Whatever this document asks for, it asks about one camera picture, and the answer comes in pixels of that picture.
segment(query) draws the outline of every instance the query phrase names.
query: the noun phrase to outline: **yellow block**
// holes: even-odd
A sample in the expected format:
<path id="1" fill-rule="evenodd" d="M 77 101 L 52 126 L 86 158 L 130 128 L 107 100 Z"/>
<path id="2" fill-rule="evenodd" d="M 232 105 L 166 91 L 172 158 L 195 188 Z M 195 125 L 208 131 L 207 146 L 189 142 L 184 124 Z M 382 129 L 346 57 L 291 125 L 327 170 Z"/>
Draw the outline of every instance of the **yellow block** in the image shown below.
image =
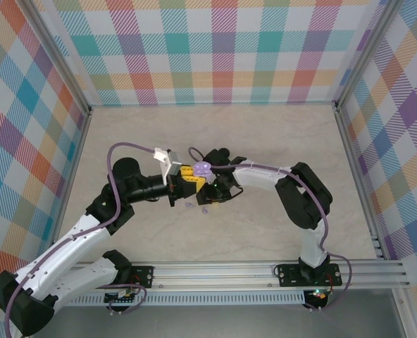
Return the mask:
<path id="1" fill-rule="evenodd" d="M 199 192 L 201 188 L 204 186 L 206 179 L 203 177 L 197 176 L 182 176 L 182 178 L 187 182 L 194 182 L 196 183 L 196 192 Z"/>
<path id="2" fill-rule="evenodd" d="M 5 16 L 0 11 L 0 45 L 5 49 L 5 51 L 9 51 L 11 46 L 16 40 L 16 33 L 11 28 L 8 21 L 5 19 Z"/>
<path id="3" fill-rule="evenodd" d="M 204 186 L 206 179 L 203 177 L 193 176 L 193 167 L 190 165 L 182 165 L 180 167 L 180 174 L 182 178 L 187 182 L 195 182 L 196 183 L 196 192 L 199 192 L 201 188 Z"/>
<path id="4" fill-rule="evenodd" d="M 193 176 L 193 167 L 190 165 L 182 165 L 180 167 L 180 174 L 182 176 Z"/>
<path id="5" fill-rule="evenodd" d="M 26 229 L 16 223 L 11 223 L 2 244 L 2 250 L 13 256 L 19 256 L 20 251 L 23 249 L 25 236 L 27 236 Z"/>

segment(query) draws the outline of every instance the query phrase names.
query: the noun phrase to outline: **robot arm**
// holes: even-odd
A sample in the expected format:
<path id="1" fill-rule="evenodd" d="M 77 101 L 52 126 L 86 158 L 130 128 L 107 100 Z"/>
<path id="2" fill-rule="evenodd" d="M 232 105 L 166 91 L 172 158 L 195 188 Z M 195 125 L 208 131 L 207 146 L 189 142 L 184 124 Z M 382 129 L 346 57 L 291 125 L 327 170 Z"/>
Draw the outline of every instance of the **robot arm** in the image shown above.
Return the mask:
<path id="1" fill-rule="evenodd" d="M 230 161 L 227 149 L 214 149 L 204 157 L 212 165 L 210 175 L 198 175 L 196 167 L 181 165 L 170 151 L 156 149 L 154 158 L 161 162 L 161 175 L 145 177 L 138 162 L 133 158 L 122 158 L 113 166 L 113 176 L 120 194 L 120 215 L 106 227 L 86 232 L 110 220 L 116 210 L 113 190 L 106 184 L 101 194 L 88 206 L 87 212 L 77 224 L 44 252 L 36 261 L 19 269 L 15 274 L 3 271 L 0 274 L 0 308 L 6 310 L 14 290 L 25 277 L 23 285 L 14 300 L 10 319 L 26 336 L 42 329 L 54 313 L 81 293 L 105 284 L 130 282 L 131 264 L 117 251 L 109 251 L 89 267 L 69 273 L 69 269 L 86 254 L 92 246 L 115 234 L 134 214 L 132 204 L 138 201 L 156 201 L 167 196 L 171 206 L 177 199 L 196 194 L 199 205 L 225 202 L 236 197 L 231 195 L 233 187 L 247 186 L 267 190 L 276 189 L 290 219 L 298 225 L 304 235 L 299 264 L 307 280 L 316 277 L 317 268 L 329 263 L 329 257 L 320 249 L 324 224 L 318 209 L 306 193 L 298 190 L 297 183 L 284 173 L 255 168 L 246 158 L 237 157 Z M 236 168 L 215 169 L 218 165 L 238 165 Z M 313 171 L 304 163 L 285 168 L 298 175 L 316 194 L 325 213 L 329 212 L 332 196 Z M 54 250 L 61 242 L 67 242 Z M 30 271 L 43 257 L 44 264 L 33 276 Z"/>

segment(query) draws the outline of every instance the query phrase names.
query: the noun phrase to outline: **beige floor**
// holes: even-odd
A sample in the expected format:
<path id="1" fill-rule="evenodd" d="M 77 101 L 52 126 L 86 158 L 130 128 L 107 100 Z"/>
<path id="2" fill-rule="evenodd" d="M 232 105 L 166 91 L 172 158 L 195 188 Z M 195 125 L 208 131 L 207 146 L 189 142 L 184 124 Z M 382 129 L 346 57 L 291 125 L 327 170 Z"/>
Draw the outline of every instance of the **beige floor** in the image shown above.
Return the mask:
<path id="1" fill-rule="evenodd" d="M 97 108 L 66 210 L 67 232 L 106 184 L 106 153 L 127 141 L 177 151 L 192 163 L 189 146 L 204 153 L 227 147 L 256 163 L 308 163 L 334 196 L 326 247 L 349 258 L 375 258 L 354 181 L 330 106 L 155 106 Z M 135 157 L 144 175 L 158 174 L 151 154 L 122 147 L 113 162 Z M 249 188 L 237 199 L 186 208 L 168 199 L 134 205 L 136 215 L 83 259 L 117 249 L 132 261 L 229 261 L 296 259 L 299 228 L 287 218 L 278 195 Z"/>

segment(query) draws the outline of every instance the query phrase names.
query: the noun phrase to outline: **small purple object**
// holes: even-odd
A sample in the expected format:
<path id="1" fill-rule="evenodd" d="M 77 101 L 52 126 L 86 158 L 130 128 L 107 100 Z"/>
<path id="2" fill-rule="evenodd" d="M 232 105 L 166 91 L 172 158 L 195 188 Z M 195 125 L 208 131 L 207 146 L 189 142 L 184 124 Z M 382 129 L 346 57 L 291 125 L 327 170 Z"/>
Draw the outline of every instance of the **small purple object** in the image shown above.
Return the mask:
<path id="1" fill-rule="evenodd" d="M 197 177 L 204 177 L 206 180 L 210 180 L 213 173 L 211 172 L 211 164 L 208 162 L 196 162 L 193 165 L 193 175 Z"/>

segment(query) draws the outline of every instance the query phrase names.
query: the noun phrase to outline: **plaid wallpaper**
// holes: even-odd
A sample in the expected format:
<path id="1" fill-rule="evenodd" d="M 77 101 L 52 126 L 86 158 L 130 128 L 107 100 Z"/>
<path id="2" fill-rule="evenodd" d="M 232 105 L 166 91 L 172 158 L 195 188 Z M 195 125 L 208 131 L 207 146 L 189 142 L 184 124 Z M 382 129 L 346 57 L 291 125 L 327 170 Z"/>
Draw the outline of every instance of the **plaid wallpaper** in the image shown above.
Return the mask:
<path id="1" fill-rule="evenodd" d="M 387 5 L 389 0 L 379 0 L 378 7 L 376 7 L 375 13 L 373 14 L 373 17 L 371 18 L 362 38 L 359 44 L 356 47 L 356 51 L 354 52 L 354 55 L 352 59 L 349 62 L 348 68 L 346 72 L 344 72 L 342 81 L 340 81 L 340 85 L 337 88 L 337 91 L 334 95 L 334 101 L 338 101 L 340 94 L 342 93 L 344 86 L 346 85 L 349 76 L 351 75 L 351 71 L 356 67 L 357 62 L 359 61 L 363 48 L 366 46 L 366 43 L 371 37 L 371 33 L 373 32 L 374 28 L 379 22 L 380 16 L 382 15 L 382 12 L 384 11 L 385 6 Z"/>
<path id="2" fill-rule="evenodd" d="M 83 119 L 15 0 L 0 0 L 0 272 L 45 249 Z"/>
<path id="3" fill-rule="evenodd" d="M 344 112 L 392 258 L 417 300 L 417 0 L 406 0 Z"/>
<path id="4" fill-rule="evenodd" d="M 103 105 L 332 101 L 372 3 L 36 0 Z"/>

